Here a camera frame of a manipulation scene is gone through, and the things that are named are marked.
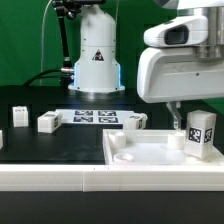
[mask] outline green backdrop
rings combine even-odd
[[[40,72],[41,26],[48,0],[1,1],[0,7],[0,85],[21,85]],[[101,6],[115,17],[116,0]],[[176,16],[174,10],[158,7],[153,0],[120,0],[117,23],[117,61],[122,66],[122,83],[136,87],[137,66],[147,47],[143,42],[146,29]],[[66,21],[72,61],[80,54],[80,19]],[[62,66],[61,40],[56,14],[48,11],[45,29],[44,70]],[[58,81],[43,81],[58,85]],[[224,112],[223,100],[207,101]]]

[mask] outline black table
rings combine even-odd
[[[37,117],[55,109],[133,110],[146,113],[149,129],[172,129],[165,104],[145,104],[135,90],[123,98],[88,101],[59,87],[0,87],[1,164],[105,163],[102,129],[119,125],[65,125],[53,134],[37,132]],[[12,107],[27,106],[29,127],[14,128]],[[182,103],[190,111],[217,113],[214,145],[224,152],[224,117],[203,101]],[[0,192],[0,223],[222,223],[224,192]]]

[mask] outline white block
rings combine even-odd
[[[44,115],[38,117],[38,132],[52,133],[61,126],[62,113],[48,111]]]
[[[215,132],[216,114],[205,111],[188,113],[184,152],[205,158],[211,153]]]
[[[132,114],[129,118],[123,122],[123,129],[125,130],[136,130],[144,129],[146,127],[146,121],[148,117],[146,114]]]
[[[3,137],[2,137],[2,131],[0,131],[0,149],[3,147]]]
[[[13,107],[13,125],[14,127],[28,126],[28,111],[27,107]]]

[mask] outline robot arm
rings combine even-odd
[[[139,96],[147,103],[223,97],[224,0],[154,1],[178,16],[144,34],[151,47],[139,62]]]
[[[61,28],[65,67],[62,72],[74,74],[74,81],[68,86],[71,95],[108,99],[124,94],[125,87],[120,83],[120,65],[115,59],[116,23],[97,5],[105,2],[106,0],[53,2]],[[71,63],[68,63],[70,57],[64,17],[73,20],[77,14],[81,17],[81,52],[73,69]]]
[[[177,9],[179,4],[179,0],[154,0],[154,2],[166,9]]]

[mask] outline blue light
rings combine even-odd
[[[77,62],[74,65],[74,82],[73,82],[74,86],[76,86],[76,78],[77,78]]]
[[[121,87],[121,66],[118,67],[119,87]]]

